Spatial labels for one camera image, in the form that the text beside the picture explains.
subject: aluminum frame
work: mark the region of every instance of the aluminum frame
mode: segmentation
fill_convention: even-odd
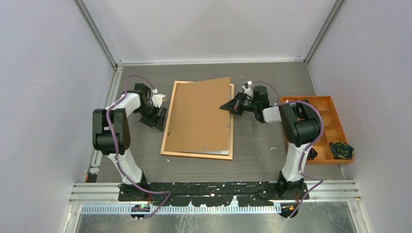
[[[92,14],[90,13],[90,10],[94,10],[91,7],[92,3],[87,0],[73,0],[73,1],[76,4],[77,8],[79,9],[80,13],[82,14],[83,18],[85,19],[86,24],[89,26],[94,37],[96,38],[97,43],[102,49],[104,55],[107,57],[112,67],[116,68],[118,63],[121,61],[118,58],[117,52],[114,49],[114,46],[112,45],[111,40],[108,37],[108,34],[107,33],[102,34],[101,33],[102,30],[99,30],[98,26],[96,25],[96,14],[93,14],[94,16],[92,16]]]
[[[317,181],[305,182],[308,188]],[[130,214],[129,208],[135,204],[146,204],[145,201],[121,202],[118,201],[119,183],[76,183],[69,200],[70,213],[64,233],[74,233],[82,214]],[[368,233],[368,228],[361,211],[361,198],[353,180],[329,180],[316,187],[305,202],[347,202],[357,232]],[[227,208],[219,207],[163,207],[158,214],[257,214],[276,213],[276,205],[291,202],[290,200],[273,200],[274,206],[269,207],[237,207],[234,199]]]
[[[315,54],[316,50],[318,49],[322,39],[324,38],[326,32],[328,31],[330,25],[332,25],[333,20],[335,19],[336,15],[339,13],[340,8],[345,0],[336,0],[335,4],[333,4],[332,9],[329,12],[329,15],[326,18],[325,23],[323,24],[321,30],[319,31],[318,35],[316,36],[315,41],[313,42],[312,46],[309,49],[309,53],[307,54],[304,62],[309,64],[310,60],[312,59],[313,55]]]

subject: orange tray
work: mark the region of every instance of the orange tray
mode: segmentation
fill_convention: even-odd
[[[308,100],[322,115],[325,124],[325,131],[318,142],[313,145],[313,148],[318,152],[318,156],[314,159],[308,159],[306,164],[349,164],[354,161],[351,159],[334,159],[329,143],[346,142],[348,143],[345,133],[330,96],[285,96],[281,99],[282,103],[286,100]],[[288,141],[285,138],[286,150],[288,149]]]

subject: white wall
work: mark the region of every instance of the white wall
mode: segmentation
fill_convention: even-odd
[[[72,0],[0,8],[0,229],[62,232],[112,67]]]
[[[335,0],[87,2],[112,53],[145,63],[303,60]]]
[[[412,2],[347,1],[310,63],[355,148],[355,179],[374,232],[412,227]]]

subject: gray tabletop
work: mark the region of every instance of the gray tabletop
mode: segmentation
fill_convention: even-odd
[[[247,63],[204,65],[161,65],[125,67],[118,96],[124,91],[128,75],[138,74],[149,79],[159,93],[172,95],[174,81],[202,81],[231,77],[235,93],[248,81],[265,81],[276,87],[281,96],[315,95],[309,72],[304,63]],[[128,89],[142,80],[130,78]],[[269,90],[271,103],[277,101]],[[164,103],[168,108],[170,102]],[[261,124],[252,113],[235,116],[233,160],[211,160],[160,155],[163,133],[139,122],[140,115],[128,118],[131,152],[149,182],[193,181],[259,181],[276,180],[286,161],[286,149],[280,123]],[[307,165],[305,173],[325,179],[342,179],[338,165]],[[120,183],[121,178],[112,162],[102,158],[97,182]]]

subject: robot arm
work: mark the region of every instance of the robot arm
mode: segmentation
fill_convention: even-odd
[[[306,146],[313,142],[320,133],[320,120],[316,113],[301,103],[285,103],[275,106],[269,105],[267,88],[255,86],[251,90],[252,82],[242,86],[235,98],[220,108],[235,115],[242,115],[244,111],[253,112],[255,119],[261,123],[280,121],[285,137],[289,142],[286,162],[279,174],[278,192],[296,193],[303,187],[303,176],[299,172],[299,162]],[[305,151],[301,171],[311,148]]]
[[[141,169],[136,165],[129,149],[131,138],[127,118],[131,113],[140,113],[142,115],[140,122],[150,127],[155,126],[160,131],[163,131],[163,122],[167,109],[161,108],[161,104],[165,101],[165,96],[157,94],[157,90],[154,90],[154,93],[149,98],[151,94],[150,89],[142,83],[137,83],[134,90],[128,92],[125,99],[109,113],[119,145],[118,162],[121,163],[122,170],[133,182],[137,184],[142,183],[143,186],[146,183],[146,179]],[[107,109],[108,107],[93,111],[93,147],[96,150],[100,150],[103,155],[107,155],[116,168],[119,169],[115,160],[116,150],[113,136],[107,125]],[[123,183],[131,184],[120,171],[119,173],[122,176]]]

